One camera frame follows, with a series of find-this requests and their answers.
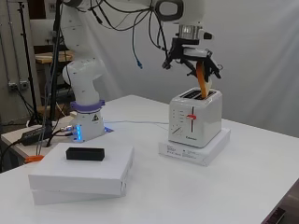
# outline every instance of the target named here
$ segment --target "white box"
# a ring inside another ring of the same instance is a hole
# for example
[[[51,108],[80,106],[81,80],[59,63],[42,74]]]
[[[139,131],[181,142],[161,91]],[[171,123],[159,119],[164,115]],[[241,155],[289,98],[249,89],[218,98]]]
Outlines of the white box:
[[[180,143],[165,141],[159,144],[159,153],[165,156],[208,166],[225,148],[231,131],[222,129],[206,147],[190,147]]]
[[[89,200],[111,199],[125,196],[104,195],[104,194],[89,194],[89,193],[74,193],[62,191],[46,191],[46,190],[33,190],[35,205],[47,205],[55,203],[73,203]]]
[[[70,147],[83,145],[59,144],[54,148],[29,175],[32,190],[124,195],[133,164],[132,147],[111,144],[105,147],[103,161],[68,161],[65,152]]]

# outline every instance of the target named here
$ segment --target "toaster label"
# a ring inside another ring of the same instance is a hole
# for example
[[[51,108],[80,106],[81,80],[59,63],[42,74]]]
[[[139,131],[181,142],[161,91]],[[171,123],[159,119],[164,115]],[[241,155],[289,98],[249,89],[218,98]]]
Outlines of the toaster label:
[[[188,136],[186,136],[186,138],[187,138],[187,139],[190,139],[190,140],[197,141],[197,139],[196,139],[196,138],[191,138],[191,137],[188,137]]]

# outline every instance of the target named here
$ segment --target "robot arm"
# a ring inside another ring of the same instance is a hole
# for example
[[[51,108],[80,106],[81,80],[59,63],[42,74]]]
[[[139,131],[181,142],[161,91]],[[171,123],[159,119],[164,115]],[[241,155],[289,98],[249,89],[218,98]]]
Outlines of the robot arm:
[[[61,0],[64,3],[61,30],[64,42],[74,54],[74,61],[64,69],[64,80],[72,86],[76,97],[73,108],[78,112],[71,124],[76,128],[74,141],[84,142],[105,133],[101,117],[103,102],[95,90],[93,81],[106,72],[105,64],[96,57],[86,35],[86,27],[79,13],[88,11],[99,4],[109,4],[108,0]],[[128,4],[143,5],[153,11],[160,21],[179,24],[177,37],[172,48],[166,53],[163,68],[169,69],[173,60],[179,60],[191,69],[190,75],[199,77],[205,74],[206,83],[212,74],[219,76],[219,69],[214,63],[211,52],[195,47],[200,39],[210,39],[211,34],[202,31],[200,24],[204,16],[204,0],[117,0]]]
[[[102,4],[104,0],[64,0],[68,7],[79,11],[87,11],[91,6]],[[139,4],[144,7],[152,7],[160,21],[179,24],[177,36],[173,38],[172,48],[168,52],[163,68],[170,69],[173,60],[191,69],[189,75],[197,77],[196,68],[190,63],[199,62],[205,66],[205,80],[215,74],[220,78],[220,69],[212,59],[209,50],[198,50],[188,46],[198,45],[201,39],[212,39],[212,34],[202,30],[201,20],[204,17],[204,0],[115,0],[128,4]]]

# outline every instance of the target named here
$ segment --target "white wall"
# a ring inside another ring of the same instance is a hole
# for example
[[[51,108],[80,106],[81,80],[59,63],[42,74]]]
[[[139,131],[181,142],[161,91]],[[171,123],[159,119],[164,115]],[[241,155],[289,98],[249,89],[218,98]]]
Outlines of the white wall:
[[[111,15],[113,21],[121,19],[119,13]],[[110,31],[96,24],[92,15],[87,18],[95,49],[99,56],[105,55],[110,73],[96,81],[106,98],[136,94],[169,103],[197,85],[180,65],[174,63],[171,71],[162,69],[164,55],[151,45],[146,22],[136,31],[141,70],[132,53],[132,32]],[[214,51],[224,66],[223,79],[214,78],[214,87],[224,95],[223,116],[299,136],[299,1],[206,0],[204,24],[216,39],[201,48]],[[177,26],[166,24],[165,30],[170,44]]]

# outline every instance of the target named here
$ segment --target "white toaster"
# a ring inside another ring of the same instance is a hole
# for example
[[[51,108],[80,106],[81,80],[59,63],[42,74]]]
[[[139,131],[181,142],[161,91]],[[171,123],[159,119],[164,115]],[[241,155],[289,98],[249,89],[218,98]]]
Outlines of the white toaster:
[[[206,99],[199,88],[175,97],[169,106],[169,141],[205,147],[220,131],[222,94],[211,90]]]

